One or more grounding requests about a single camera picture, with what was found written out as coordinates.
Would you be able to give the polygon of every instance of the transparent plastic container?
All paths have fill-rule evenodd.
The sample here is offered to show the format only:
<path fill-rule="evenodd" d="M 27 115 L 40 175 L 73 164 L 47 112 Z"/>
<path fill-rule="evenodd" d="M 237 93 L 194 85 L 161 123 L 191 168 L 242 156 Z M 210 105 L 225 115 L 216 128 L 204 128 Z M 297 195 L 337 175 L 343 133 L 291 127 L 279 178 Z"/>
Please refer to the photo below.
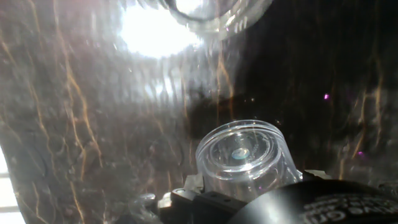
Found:
<path fill-rule="evenodd" d="M 199 144 L 196 159 L 206 192 L 246 202 L 301 181 L 283 134 L 263 121 L 235 121 L 216 128 Z"/>
<path fill-rule="evenodd" d="M 178 23 L 190 31 L 204 37 L 215 36 L 219 39 L 230 37 L 253 25 L 273 2 L 273 0 L 159 1 Z"/>

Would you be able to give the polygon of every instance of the black plastic mount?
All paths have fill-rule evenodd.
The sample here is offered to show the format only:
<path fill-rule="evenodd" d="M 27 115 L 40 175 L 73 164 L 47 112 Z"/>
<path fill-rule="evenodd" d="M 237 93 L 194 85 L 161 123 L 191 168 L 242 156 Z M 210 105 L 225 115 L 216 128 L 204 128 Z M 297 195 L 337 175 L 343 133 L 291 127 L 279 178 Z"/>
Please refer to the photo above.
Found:
<path fill-rule="evenodd" d="M 159 208 L 160 220 L 164 224 L 226 223 L 246 206 L 246 202 L 217 192 L 197 194 L 185 189 L 173 190 L 170 199 L 169 206 Z"/>

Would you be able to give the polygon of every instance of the window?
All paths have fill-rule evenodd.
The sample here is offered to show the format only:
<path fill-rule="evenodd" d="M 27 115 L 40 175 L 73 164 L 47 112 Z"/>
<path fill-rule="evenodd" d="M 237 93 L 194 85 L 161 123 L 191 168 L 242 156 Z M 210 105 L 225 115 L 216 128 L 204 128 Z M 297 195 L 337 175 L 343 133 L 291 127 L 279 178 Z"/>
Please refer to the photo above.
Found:
<path fill-rule="evenodd" d="M 0 223 L 25 224 L 12 189 L 6 158 L 0 147 Z"/>

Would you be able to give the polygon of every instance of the clear plastic cup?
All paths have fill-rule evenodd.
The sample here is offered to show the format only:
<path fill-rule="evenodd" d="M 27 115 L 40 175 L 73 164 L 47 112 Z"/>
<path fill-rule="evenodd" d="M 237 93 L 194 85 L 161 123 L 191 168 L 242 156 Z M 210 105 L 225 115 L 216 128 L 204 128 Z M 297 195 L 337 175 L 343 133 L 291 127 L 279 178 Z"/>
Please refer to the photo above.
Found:
<path fill-rule="evenodd" d="M 190 31 L 225 39 L 257 22 L 273 0 L 159 0 Z"/>
<path fill-rule="evenodd" d="M 196 152 L 205 190 L 250 202 L 274 188 L 301 181 L 281 131 L 256 120 L 222 125 Z"/>

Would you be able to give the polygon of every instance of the black plastic part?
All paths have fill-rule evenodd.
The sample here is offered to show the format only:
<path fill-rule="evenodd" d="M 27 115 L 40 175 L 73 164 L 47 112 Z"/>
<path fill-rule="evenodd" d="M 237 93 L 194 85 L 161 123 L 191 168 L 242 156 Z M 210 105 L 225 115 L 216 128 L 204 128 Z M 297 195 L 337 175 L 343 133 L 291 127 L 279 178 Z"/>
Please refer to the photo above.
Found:
<path fill-rule="evenodd" d="M 217 192 L 207 192 L 197 195 L 193 200 L 193 223 L 226 223 L 246 204 L 246 202 Z"/>
<path fill-rule="evenodd" d="M 398 223 L 398 198 L 339 180 L 306 181 L 255 199 L 228 224 Z"/>
<path fill-rule="evenodd" d="M 307 171 L 303 171 L 303 181 L 323 180 L 321 177 L 315 176 Z"/>
<path fill-rule="evenodd" d="M 192 202 L 197 193 L 175 189 L 170 194 L 171 206 L 159 208 L 163 224 L 187 224 L 192 220 Z"/>

